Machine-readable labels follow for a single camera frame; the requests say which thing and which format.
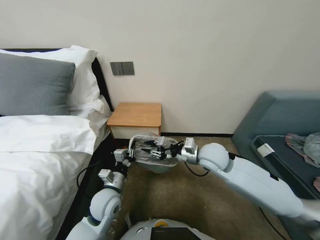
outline black bed frame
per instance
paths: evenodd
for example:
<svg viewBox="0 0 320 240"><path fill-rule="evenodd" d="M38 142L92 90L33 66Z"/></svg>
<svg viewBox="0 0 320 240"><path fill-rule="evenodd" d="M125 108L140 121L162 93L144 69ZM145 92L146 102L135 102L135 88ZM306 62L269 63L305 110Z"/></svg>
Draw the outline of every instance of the black bed frame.
<svg viewBox="0 0 320 240"><path fill-rule="evenodd" d="M5 49L11 52L50 52L54 50L58 50L59 48L45 48L45 49ZM97 78L98 86L100 89L100 94L104 96L106 99L110 110L113 111L113 107L110 101L108 88L101 70L100 63L97 58L93 61L92 71ZM84 192L93 196L95 193L100 191L103 187L103 182L98 177L98 173L102 168L105 169L113 169L115 166L115 158L111 154L116 149L114 141L112 139L111 134L107 136L105 140L99 145L97 150L93 153L93 156L90 160L89 165L94 164L98 161L102 161L102 163L97 164L85 172L85 175L82 179L80 190L77 192L72 205L67 213L67 216L60 228L60 231L56 237L56 240L64 240L67 238L69 232L72 228L82 220L83 217L88 216L89 207L91 199L84 196Z"/></svg>

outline black cable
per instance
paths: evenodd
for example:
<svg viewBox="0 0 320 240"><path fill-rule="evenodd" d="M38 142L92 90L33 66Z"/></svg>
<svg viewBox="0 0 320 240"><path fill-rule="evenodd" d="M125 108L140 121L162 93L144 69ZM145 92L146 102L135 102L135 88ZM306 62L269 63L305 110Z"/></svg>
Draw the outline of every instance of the black cable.
<svg viewBox="0 0 320 240"><path fill-rule="evenodd" d="M177 146L177 145L179 145L180 143L183 143L183 142L184 142L184 140L181 140L180 142L176 143L175 145L172 145L171 147L166 148L164 151L170 150L170 149L174 148L175 146Z"/></svg>
<svg viewBox="0 0 320 240"><path fill-rule="evenodd" d="M191 168L189 168L189 166L188 166L188 164L187 164L186 162L184 162L184 164L185 164L186 167L190 170L190 172L192 172L192 174L194 174L194 175L196 175L196 176L198 176L198 177L204 177L204 176L206 176L206 175L209 173L209 172L206 172L206 173L204 173L204 174L202 174L202 175L197 174L197 173L195 173L194 171L192 171Z"/></svg>
<svg viewBox="0 0 320 240"><path fill-rule="evenodd" d="M81 192L81 189L80 189L80 185L79 185L79 177L80 177L80 175L81 175L81 173L83 173L85 170L87 170L88 168L90 168L90 167L93 167L93 166L95 166L95 165L97 165L97 164L99 164L99 163L102 163L102 162L104 162L104 161L99 161L99 162L96 162L96 163L94 163L94 164L91 164L91 165L89 165L88 167L86 167L86 168L84 168L84 169L82 169L81 170L81 172L79 172L79 174L78 174L78 176L77 176L77 187L78 187L78 190ZM90 197L89 195L87 195L85 192L81 192L84 196L86 196L87 198L92 198L92 197Z"/></svg>
<svg viewBox="0 0 320 240"><path fill-rule="evenodd" d="M264 212L262 211L262 209L259 207L262 215L264 216L264 218L267 220L267 222L269 223L269 225L273 228L273 230L276 231L276 233L279 234L280 237L282 237L284 240L287 240L281 233L278 232L278 230L272 225L272 223L269 221L269 219L266 217L266 215L264 214Z"/></svg>

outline wall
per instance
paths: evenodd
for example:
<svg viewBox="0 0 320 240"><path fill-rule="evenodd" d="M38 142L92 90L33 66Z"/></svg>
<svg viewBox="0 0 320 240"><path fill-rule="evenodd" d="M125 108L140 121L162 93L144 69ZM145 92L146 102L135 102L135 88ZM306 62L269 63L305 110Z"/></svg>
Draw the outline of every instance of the wall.
<svg viewBox="0 0 320 240"><path fill-rule="evenodd" d="M316 0L1 1L0 47L97 49L114 106L160 102L162 131L233 133L264 90L320 89L319 12Z"/></svg>

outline screen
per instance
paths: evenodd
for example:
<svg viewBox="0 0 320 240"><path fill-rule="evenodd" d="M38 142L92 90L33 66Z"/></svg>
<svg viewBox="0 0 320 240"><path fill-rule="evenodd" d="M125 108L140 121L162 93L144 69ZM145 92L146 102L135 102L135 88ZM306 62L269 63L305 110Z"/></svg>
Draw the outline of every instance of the screen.
<svg viewBox="0 0 320 240"><path fill-rule="evenodd" d="M153 227L150 240L201 240L186 227Z"/></svg>

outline carpet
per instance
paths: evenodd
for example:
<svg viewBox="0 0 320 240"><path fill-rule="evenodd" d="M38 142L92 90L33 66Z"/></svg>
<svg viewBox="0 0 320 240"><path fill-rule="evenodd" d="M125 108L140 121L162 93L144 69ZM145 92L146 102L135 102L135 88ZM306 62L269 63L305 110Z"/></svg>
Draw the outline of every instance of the carpet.
<svg viewBox="0 0 320 240"><path fill-rule="evenodd" d="M173 137L177 141L185 137ZM230 138L195 137L196 144L216 142L227 151L237 153ZM203 174L200 166L190 168ZM132 164L123 190L121 210L115 224L115 240L128 230L131 222L149 218L181 221L217 240L282 239L266 222L259 208L230 189L213 174L194 176L180 162L167 173L156 174ZM275 228L290 239L278 218L264 210Z"/></svg>

